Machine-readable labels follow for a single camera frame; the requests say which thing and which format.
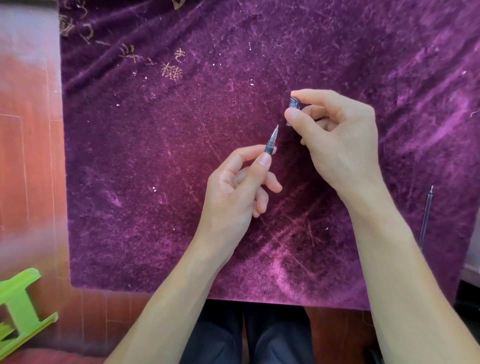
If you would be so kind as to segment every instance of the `person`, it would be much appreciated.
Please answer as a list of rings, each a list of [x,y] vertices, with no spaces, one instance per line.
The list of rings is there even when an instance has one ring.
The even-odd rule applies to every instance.
[[[287,109],[285,118],[350,214],[385,363],[480,363],[479,346],[440,291],[382,179],[373,108],[330,90],[291,95],[309,106]],[[242,315],[252,363],[314,362],[303,308],[205,304],[252,217],[267,209],[262,185],[282,189],[263,150],[237,149],[209,177],[192,242],[106,363],[240,363]]]

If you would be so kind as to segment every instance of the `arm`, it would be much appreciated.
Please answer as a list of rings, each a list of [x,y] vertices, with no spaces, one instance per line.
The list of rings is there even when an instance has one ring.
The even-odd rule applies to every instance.
[[[265,146],[234,151],[210,176],[195,236],[185,254],[152,296],[106,364],[178,363],[212,283],[230,259],[253,217],[267,208],[265,184],[282,186],[268,171]],[[241,169],[244,161],[255,159]]]
[[[440,291],[383,182],[373,109],[333,91],[292,96],[312,104],[303,112],[287,109],[285,117],[350,213],[385,362],[477,363],[479,346]]]

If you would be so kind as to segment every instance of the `forearm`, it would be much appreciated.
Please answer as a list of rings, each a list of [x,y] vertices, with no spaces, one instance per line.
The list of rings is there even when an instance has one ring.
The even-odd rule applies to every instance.
[[[106,363],[178,363],[220,267],[192,243]]]
[[[386,363],[473,363],[480,350],[381,184],[346,202]]]

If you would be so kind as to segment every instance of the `purple velvet fabric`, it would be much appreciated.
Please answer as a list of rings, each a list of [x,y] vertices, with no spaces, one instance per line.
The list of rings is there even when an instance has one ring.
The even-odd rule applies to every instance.
[[[290,90],[331,88],[375,107],[384,178],[417,237],[435,186],[424,253],[452,299],[480,204],[478,11],[61,1],[72,284],[154,291],[195,232],[210,173],[280,124],[271,170],[284,190],[210,296],[367,309],[348,213],[283,118]]]

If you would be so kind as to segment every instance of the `reddish brown floor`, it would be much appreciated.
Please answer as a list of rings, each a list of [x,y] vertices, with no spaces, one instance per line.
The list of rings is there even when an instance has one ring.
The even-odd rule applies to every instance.
[[[32,299],[41,317],[60,319],[34,344],[105,355],[149,295],[70,285],[59,52],[55,8],[0,4],[0,279],[40,270]],[[369,313],[307,311],[319,363],[362,363]]]

